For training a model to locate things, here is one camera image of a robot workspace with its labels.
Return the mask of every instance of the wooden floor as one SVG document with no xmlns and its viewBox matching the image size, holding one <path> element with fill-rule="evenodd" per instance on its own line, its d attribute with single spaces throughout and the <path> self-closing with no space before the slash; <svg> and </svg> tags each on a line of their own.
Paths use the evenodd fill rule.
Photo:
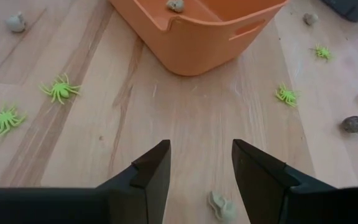
<svg viewBox="0 0 358 224">
<path fill-rule="evenodd" d="M 29 28 L 3 20 L 22 11 Z M 321 21 L 301 20 L 315 12 Z M 310 48 L 328 46 L 330 62 Z M 82 95 L 65 105 L 38 89 L 67 72 Z M 274 89 L 299 90 L 299 107 Z M 231 162 L 240 138 L 336 187 L 358 185 L 358 24 L 318 0 L 292 0 L 236 60 L 194 78 L 172 75 L 105 0 L 0 0 L 0 107 L 27 121 L 0 139 L 0 186 L 94 187 L 162 139 L 172 140 L 165 223 L 217 223 L 210 190 L 248 223 Z"/>
</svg>

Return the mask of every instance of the orange plastic bin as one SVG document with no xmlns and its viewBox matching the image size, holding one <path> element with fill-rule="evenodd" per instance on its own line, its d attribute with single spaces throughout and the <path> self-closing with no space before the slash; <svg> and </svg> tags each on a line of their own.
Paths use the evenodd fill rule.
<svg viewBox="0 0 358 224">
<path fill-rule="evenodd" d="M 199 75 L 238 56 L 288 0 L 110 0 L 173 73 Z"/>
</svg>

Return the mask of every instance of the green toy spider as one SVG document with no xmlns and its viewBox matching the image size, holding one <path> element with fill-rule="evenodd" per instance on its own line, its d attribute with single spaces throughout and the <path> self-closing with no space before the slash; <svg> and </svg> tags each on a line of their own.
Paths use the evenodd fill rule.
<svg viewBox="0 0 358 224">
<path fill-rule="evenodd" d="M 296 98 L 298 97 L 294 91 L 287 90 L 284 84 L 280 85 L 280 91 L 276 90 L 276 97 L 282 102 L 296 107 Z"/>
<path fill-rule="evenodd" d="M 70 82 L 68 81 L 67 74 L 64 73 L 63 75 L 65 76 L 66 80 L 64 80 L 61 76 L 58 76 L 55 79 L 55 83 L 52 85 L 51 90 L 49 90 L 43 83 L 41 83 L 41 85 L 39 86 L 44 93 L 49 96 L 52 96 L 52 103 L 57 98 L 57 100 L 61 104 L 64 104 L 64 102 L 62 101 L 62 97 L 68 98 L 70 96 L 70 93 L 74 93 L 77 95 L 80 94 L 76 90 L 79 89 L 81 86 L 71 86 Z"/>
<path fill-rule="evenodd" d="M 319 58 L 325 58 L 326 60 L 332 59 L 332 54 L 326 47 L 322 47 L 319 44 L 316 44 L 316 47 L 313 49 L 316 52 L 316 56 Z"/>
<path fill-rule="evenodd" d="M 17 117 L 16 108 L 13 105 L 9 110 L 5 110 L 5 105 L 0 112 L 0 137 L 8 133 L 11 127 L 18 127 L 24 120 L 26 115 L 22 118 Z"/>
</svg>

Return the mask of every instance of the toy spider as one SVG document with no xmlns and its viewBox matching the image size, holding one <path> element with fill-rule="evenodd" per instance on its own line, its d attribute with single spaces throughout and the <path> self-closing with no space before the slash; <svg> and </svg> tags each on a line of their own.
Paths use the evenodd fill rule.
<svg viewBox="0 0 358 224">
<path fill-rule="evenodd" d="M 296 98 L 298 97 L 294 91 L 287 90 L 284 84 L 280 85 L 280 91 L 276 90 L 276 97 L 284 103 L 295 107 Z"/>
<path fill-rule="evenodd" d="M 13 105 L 9 110 L 5 110 L 5 105 L 0 112 L 0 137 L 8 133 L 11 127 L 17 127 L 25 120 L 26 115 L 22 118 L 17 117 L 16 108 Z"/>
<path fill-rule="evenodd" d="M 319 44 L 317 44 L 316 48 L 314 48 L 313 50 L 316 52 L 316 56 L 319 58 L 325 58 L 326 60 L 329 60 L 333 57 L 328 48 L 322 47 Z"/>
<path fill-rule="evenodd" d="M 70 93 L 74 93 L 79 95 L 80 93 L 78 93 L 77 89 L 79 89 L 80 86 L 71 86 L 70 82 L 68 81 L 68 77 L 67 74 L 64 73 L 64 76 L 66 77 L 66 80 L 64 80 L 62 77 L 58 76 L 55 79 L 55 83 L 52 85 L 52 89 L 49 90 L 43 83 L 41 83 L 41 85 L 39 86 L 40 89 L 46 93 L 49 96 L 52 96 L 52 103 L 57 100 L 61 103 L 64 104 L 64 102 L 62 101 L 62 97 L 63 98 L 68 98 L 70 96 Z"/>
</svg>

